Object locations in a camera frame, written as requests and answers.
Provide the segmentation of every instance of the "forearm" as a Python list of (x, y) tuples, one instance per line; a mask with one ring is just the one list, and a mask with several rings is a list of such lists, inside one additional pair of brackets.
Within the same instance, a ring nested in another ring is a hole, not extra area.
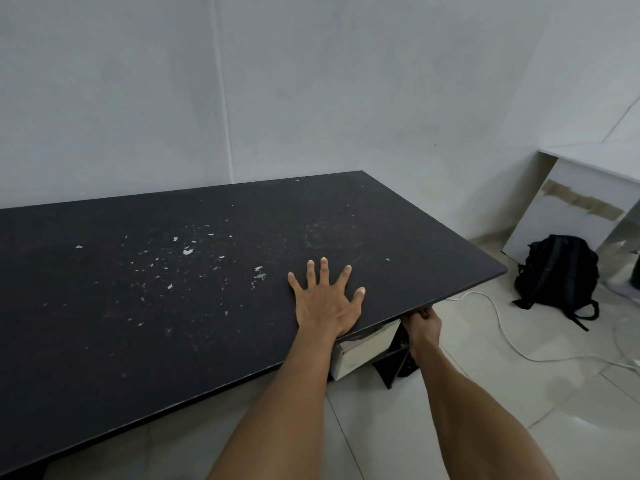
[(334, 339), (311, 328), (298, 331), (276, 378), (236, 428), (210, 479), (286, 480), (317, 475)]
[(437, 345), (425, 341), (416, 356), (452, 480), (557, 478), (526, 428), (455, 370)]

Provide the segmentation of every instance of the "person's left hand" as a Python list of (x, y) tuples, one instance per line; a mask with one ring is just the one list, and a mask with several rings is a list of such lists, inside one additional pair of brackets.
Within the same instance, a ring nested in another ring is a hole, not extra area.
[(314, 328), (316, 332), (327, 332), (332, 340), (347, 333), (358, 320), (364, 288), (358, 288), (349, 300), (344, 287), (349, 281), (351, 266), (345, 266), (334, 285), (329, 284), (329, 262), (320, 259), (320, 282), (316, 283), (316, 266), (307, 263), (307, 289), (303, 290), (293, 273), (289, 273), (289, 284), (296, 294), (296, 318), (300, 329)]

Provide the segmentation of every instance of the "person's right arm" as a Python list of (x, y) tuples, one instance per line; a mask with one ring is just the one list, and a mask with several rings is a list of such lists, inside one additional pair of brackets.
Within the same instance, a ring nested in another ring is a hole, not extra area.
[(433, 309), (402, 320), (427, 387), (442, 459), (452, 480), (557, 480), (526, 428), (482, 387), (460, 374), (439, 347)]

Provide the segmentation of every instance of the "person's left arm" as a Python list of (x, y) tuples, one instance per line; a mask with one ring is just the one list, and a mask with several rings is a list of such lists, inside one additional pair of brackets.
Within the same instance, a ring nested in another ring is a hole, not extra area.
[(214, 464), (209, 480), (312, 479), (320, 473), (324, 393), (335, 339), (360, 316), (364, 288), (352, 302), (344, 296), (351, 266), (329, 285), (326, 258), (316, 283), (313, 261), (307, 263), (307, 289), (293, 273), (300, 328), (276, 378), (244, 416)]

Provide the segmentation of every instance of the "backpack strap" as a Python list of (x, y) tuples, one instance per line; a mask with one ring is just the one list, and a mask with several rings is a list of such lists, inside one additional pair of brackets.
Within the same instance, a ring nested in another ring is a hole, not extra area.
[(600, 316), (600, 306), (597, 301), (590, 300), (593, 306), (593, 315), (590, 317), (579, 317), (575, 314), (575, 277), (578, 272), (578, 258), (580, 257), (580, 241), (574, 241), (571, 251), (569, 252), (569, 260), (566, 269), (566, 277), (564, 279), (564, 316), (578, 325), (581, 329), (589, 331), (578, 318), (582, 320), (596, 320)]
[(542, 289), (542, 286), (547, 281), (547, 279), (549, 277), (549, 274), (551, 274), (551, 270), (554, 268), (554, 266), (556, 265), (556, 262), (558, 261), (558, 258), (560, 257), (560, 251), (562, 251), (562, 245), (563, 245), (562, 237), (559, 236), (559, 235), (555, 235), (554, 236), (553, 248), (551, 249), (551, 253), (549, 254), (549, 258), (547, 259), (547, 262), (545, 263), (545, 268), (542, 270), (542, 273), (540, 273), (540, 277), (538, 279), (538, 282), (533, 287), (533, 290), (531, 291), (531, 293), (529, 293), (529, 295), (523, 296), (521, 299), (514, 300), (512, 302), (514, 305), (517, 305), (517, 306), (523, 308), (524, 310), (528, 310), (528, 309), (530, 309), (532, 307), (536, 296), (538, 295), (538, 293)]

